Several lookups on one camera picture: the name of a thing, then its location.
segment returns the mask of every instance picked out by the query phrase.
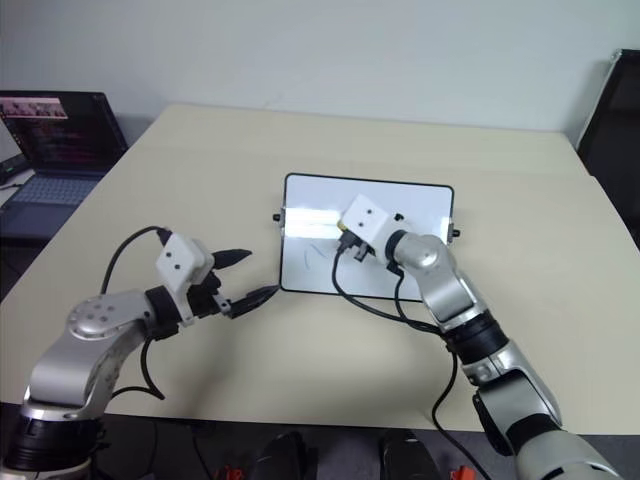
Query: white wall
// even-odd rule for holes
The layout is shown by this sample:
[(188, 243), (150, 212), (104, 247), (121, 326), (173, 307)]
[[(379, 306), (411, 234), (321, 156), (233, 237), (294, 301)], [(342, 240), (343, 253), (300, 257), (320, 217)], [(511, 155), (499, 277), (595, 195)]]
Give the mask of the white wall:
[(133, 139), (169, 102), (571, 139), (638, 0), (2, 0), (0, 84), (103, 90)]

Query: laptop keyboard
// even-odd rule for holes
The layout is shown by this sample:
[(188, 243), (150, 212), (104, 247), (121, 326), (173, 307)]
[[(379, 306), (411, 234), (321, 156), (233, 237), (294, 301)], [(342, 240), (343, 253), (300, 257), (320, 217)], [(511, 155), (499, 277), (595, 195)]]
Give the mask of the laptop keyboard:
[(14, 202), (80, 205), (98, 180), (79, 178), (35, 177), (17, 192)]

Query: floor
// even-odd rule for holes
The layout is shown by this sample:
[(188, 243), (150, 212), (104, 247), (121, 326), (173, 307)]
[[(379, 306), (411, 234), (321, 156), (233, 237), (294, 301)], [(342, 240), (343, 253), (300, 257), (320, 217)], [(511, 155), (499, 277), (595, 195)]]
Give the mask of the floor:
[[(37, 249), (2, 248), (1, 298), (9, 292), (28, 268)], [(0, 449), (4, 453), (18, 406), (0, 408)], [(365, 480), (379, 478), (378, 439), (383, 430), (376, 428), (323, 427), (239, 422), (181, 421), (123, 415), (106, 415), (105, 444), (98, 453), (98, 464), (114, 480), (206, 480), (210, 478), (198, 460), (198, 446), (211, 476), (216, 480), (244, 480), (239, 470), (247, 471), (259, 451), (277, 435), (300, 432), (317, 459), (306, 480)], [(415, 430), (427, 446), (442, 478), (451, 470), (469, 462), (435, 431)], [(497, 455), (484, 434), (456, 432), (478, 458), (493, 480), (515, 478), (513, 459)], [(626, 479), (640, 478), (640, 435), (586, 436)]]

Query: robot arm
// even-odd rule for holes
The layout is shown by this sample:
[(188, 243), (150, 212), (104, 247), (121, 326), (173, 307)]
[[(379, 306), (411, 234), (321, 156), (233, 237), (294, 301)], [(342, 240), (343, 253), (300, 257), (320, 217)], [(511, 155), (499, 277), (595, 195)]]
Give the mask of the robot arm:
[(251, 252), (209, 253), (199, 241), (168, 232), (156, 262), (163, 285), (99, 295), (78, 304), (62, 336), (33, 369), (0, 479), (85, 478), (122, 364), (140, 344), (178, 333), (195, 317), (230, 318), (266, 302), (263, 287), (231, 302), (212, 269)]
[(618, 478), (591, 445), (561, 429), (553, 394), (504, 334), (444, 242), (409, 232), (402, 220), (360, 195), (339, 224), (344, 231), (339, 249), (356, 246), (356, 258), (372, 253), (389, 270), (399, 266), (415, 278), (442, 339), (477, 387), (473, 403), (491, 444), (503, 455), (515, 455), (518, 478)]

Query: whiteboard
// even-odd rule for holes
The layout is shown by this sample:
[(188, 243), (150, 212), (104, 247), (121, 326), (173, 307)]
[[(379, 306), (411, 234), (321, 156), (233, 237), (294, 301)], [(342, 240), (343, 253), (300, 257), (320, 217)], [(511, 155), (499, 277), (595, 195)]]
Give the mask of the whiteboard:
[[(402, 213), (411, 229), (447, 243), (453, 188), (405, 182), (361, 180), (290, 173), (285, 178), (280, 258), (283, 290), (337, 294), (331, 269), (341, 231), (337, 222), (358, 194), (389, 213)], [(340, 258), (340, 286), (355, 296), (393, 298), (398, 277), (371, 255), (360, 263), (355, 249)], [(400, 298), (420, 300), (415, 280), (407, 276)]]

